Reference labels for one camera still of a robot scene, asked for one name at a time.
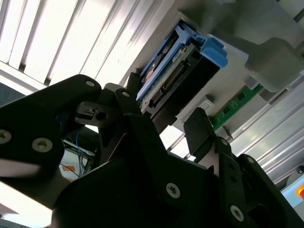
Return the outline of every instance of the blue plastic latch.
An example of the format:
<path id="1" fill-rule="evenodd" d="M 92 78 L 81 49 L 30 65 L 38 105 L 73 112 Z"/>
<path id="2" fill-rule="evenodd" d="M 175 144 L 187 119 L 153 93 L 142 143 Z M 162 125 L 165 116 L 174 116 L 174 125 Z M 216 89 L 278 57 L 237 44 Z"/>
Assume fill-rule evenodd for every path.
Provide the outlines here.
<path id="1" fill-rule="evenodd" d="M 227 52 L 223 45 L 214 38 L 208 38 L 200 48 L 200 54 L 220 68 L 228 64 Z"/>

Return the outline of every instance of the green circuit board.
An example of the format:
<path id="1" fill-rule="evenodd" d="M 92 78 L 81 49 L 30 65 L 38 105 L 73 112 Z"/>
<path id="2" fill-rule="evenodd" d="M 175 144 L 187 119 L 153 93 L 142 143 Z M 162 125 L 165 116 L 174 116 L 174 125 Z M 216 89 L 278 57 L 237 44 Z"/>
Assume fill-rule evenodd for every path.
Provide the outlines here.
<path id="1" fill-rule="evenodd" d="M 230 101 L 228 101 L 220 111 L 210 118 L 213 129 L 217 130 L 248 101 L 250 101 L 263 87 L 258 85 L 253 90 L 247 86 L 243 87 Z"/>

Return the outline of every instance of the black mechanical arm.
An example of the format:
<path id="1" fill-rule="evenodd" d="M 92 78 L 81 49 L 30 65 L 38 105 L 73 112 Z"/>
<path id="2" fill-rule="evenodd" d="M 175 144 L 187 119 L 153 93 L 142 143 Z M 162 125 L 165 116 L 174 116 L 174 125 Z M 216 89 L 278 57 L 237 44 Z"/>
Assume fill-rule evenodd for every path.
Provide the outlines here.
<path id="1" fill-rule="evenodd" d="M 52 179 L 62 138 L 99 127 L 100 166 L 70 183 L 52 205 L 52 228 L 304 228 L 304 223 L 248 155 L 217 137 L 202 109 L 184 125 L 191 162 L 165 150 L 136 102 L 140 79 L 104 89 L 83 75 L 0 109 L 0 177 L 32 187 Z"/>

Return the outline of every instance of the electronic component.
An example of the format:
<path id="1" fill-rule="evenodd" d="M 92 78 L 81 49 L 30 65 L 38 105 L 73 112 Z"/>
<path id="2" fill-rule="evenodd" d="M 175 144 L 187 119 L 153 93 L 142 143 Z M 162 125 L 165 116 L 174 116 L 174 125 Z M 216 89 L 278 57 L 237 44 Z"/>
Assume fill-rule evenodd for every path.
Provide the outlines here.
<path id="1" fill-rule="evenodd" d="M 179 111 L 227 64 L 226 56 L 214 38 L 198 34 L 183 21 L 176 26 L 142 70 L 137 95 L 142 113 L 154 120 L 158 132 L 172 125 Z"/>
<path id="2" fill-rule="evenodd" d="M 217 130 L 229 118 L 231 118 L 240 108 L 242 108 L 248 101 L 250 101 L 263 87 L 261 85 L 255 87 L 253 90 L 245 86 L 239 91 L 230 101 L 223 106 L 213 117 L 210 118 L 213 129 Z"/>

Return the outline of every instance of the blue cable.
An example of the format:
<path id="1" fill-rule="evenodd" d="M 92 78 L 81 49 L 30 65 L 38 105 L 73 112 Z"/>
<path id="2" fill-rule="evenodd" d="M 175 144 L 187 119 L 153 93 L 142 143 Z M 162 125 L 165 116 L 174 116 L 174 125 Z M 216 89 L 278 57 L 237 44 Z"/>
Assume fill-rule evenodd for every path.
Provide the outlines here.
<path id="1" fill-rule="evenodd" d="M 77 132 L 76 135 L 76 147 L 77 147 L 77 154 L 78 154 L 78 161 L 79 161 L 79 177 L 81 176 L 81 151 L 78 146 L 78 137 L 79 137 L 79 132 Z"/>

